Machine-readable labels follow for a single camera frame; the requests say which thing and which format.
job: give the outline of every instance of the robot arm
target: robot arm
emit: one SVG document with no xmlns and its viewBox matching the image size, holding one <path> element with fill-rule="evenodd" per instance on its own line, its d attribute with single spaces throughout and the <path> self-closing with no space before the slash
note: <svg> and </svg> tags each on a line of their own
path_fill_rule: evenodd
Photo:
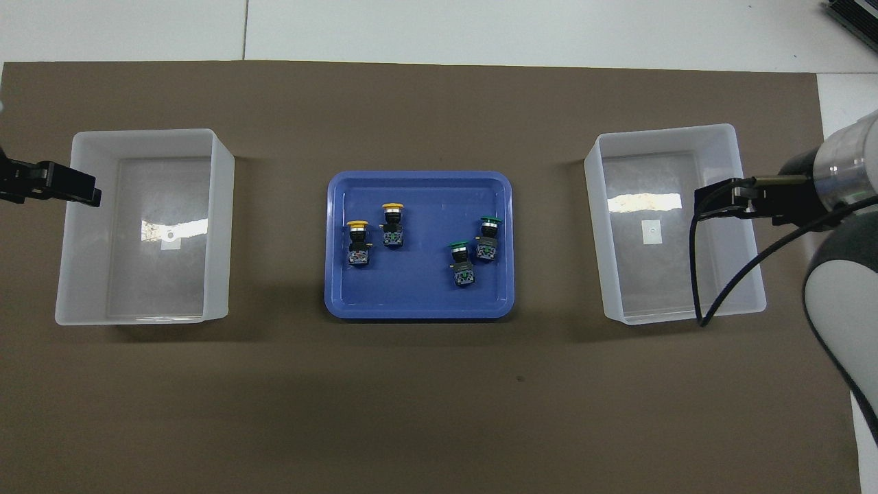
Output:
<svg viewBox="0 0 878 494">
<path fill-rule="evenodd" d="M 0 148 L 0 199 L 21 204 L 25 198 L 101 205 L 101 191 L 95 188 L 91 175 L 51 161 L 26 163 L 10 159 Z"/>
<path fill-rule="evenodd" d="M 878 442 L 876 196 L 878 112 L 791 159 L 777 176 L 730 179 L 695 191 L 691 237 L 698 221 L 717 216 L 770 217 L 775 225 L 794 223 L 800 228 L 785 237 L 788 240 L 810 230 L 834 229 L 811 260 L 802 302 L 814 335 L 850 386 Z M 776 243 L 751 264 L 788 240 Z M 693 290 L 697 301 L 694 268 Z"/>
</svg>

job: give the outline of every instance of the blue tray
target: blue tray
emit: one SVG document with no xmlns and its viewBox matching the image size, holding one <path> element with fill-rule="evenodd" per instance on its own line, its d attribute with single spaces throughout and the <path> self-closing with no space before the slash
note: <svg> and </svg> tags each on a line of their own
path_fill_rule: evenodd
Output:
<svg viewBox="0 0 878 494">
<path fill-rule="evenodd" d="M 401 202 L 405 242 L 390 249 L 382 204 Z M 475 258 L 481 216 L 503 220 L 497 259 Z M 367 266 L 348 264 L 346 223 L 369 222 Z M 346 319 L 484 319 L 515 302 L 512 186 L 495 171 L 343 171 L 327 194 L 324 302 Z M 454 284 L 449 242 L 470 241 L 476 282 Z"/>
</svg>

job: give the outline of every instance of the white plastic bin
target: white plastic bin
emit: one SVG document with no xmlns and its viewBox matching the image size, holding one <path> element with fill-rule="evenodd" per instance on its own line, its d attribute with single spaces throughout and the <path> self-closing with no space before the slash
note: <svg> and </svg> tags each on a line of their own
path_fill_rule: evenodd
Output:
<svg viewBox="0 0 878 494">
<path fill-rule="evenodd" d="M 602 134 L 585 161 L 604 314 L 626 324 L 694 318 L 688 231 L 694 190 L 743 177 L 729 124 Z M 749 220 L 702 222 L 698 280 L 706 311 L 725 283 L 756 256 Z M 759 268 L 731 292 L 718 316 L 766 307 Z"/>
<path fill-rule="evenodd" d="M 70 166 L 58 324 L 198 323 L 228 313 L 234 158 L 212 130 L 81 132 Z"/>
</svg>

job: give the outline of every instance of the plastic tray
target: plastic tray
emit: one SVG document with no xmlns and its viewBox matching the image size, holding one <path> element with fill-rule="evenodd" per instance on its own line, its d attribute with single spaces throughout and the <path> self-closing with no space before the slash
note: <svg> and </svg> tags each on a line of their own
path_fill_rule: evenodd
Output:
<svg viewBox="0 0 878 494">
<path fill-rule="evenodd" d="M 405 242 L 381 242 L 381 205 L 401 202 Z M 497 259 L 473 254 L 481 216 L 503 220 Z M 346 222 L 369 222 L 367 266 L 348 264 Z M 476 282 L 454 284 L 449 242 L 469 240 Z M 324 301 L 347 319 L 485 319 L 515 302 L 512 186 L 494 171 L 344 171 L 327 191 Z"/>
<path fill-rule="evenodd" d="M 58 324 L 226 316 L 234 157 L 212 130 L 81 132 L 70 166 L 103 196 L 67 204 Z"/>
<path fill-rule="evenodd" d="M 693 191 L 744 176 L 735 128 L 716 124 L 602 134 L 585 169 L 604 314 L 626 324 L 694 318 L 688 256 Z M 756 256 L 753 226 L 737 218 L 704 222 L 697 245 L 706 311 Z M 757 266 L 716 314 L 765 307 Z"/>
</svg>

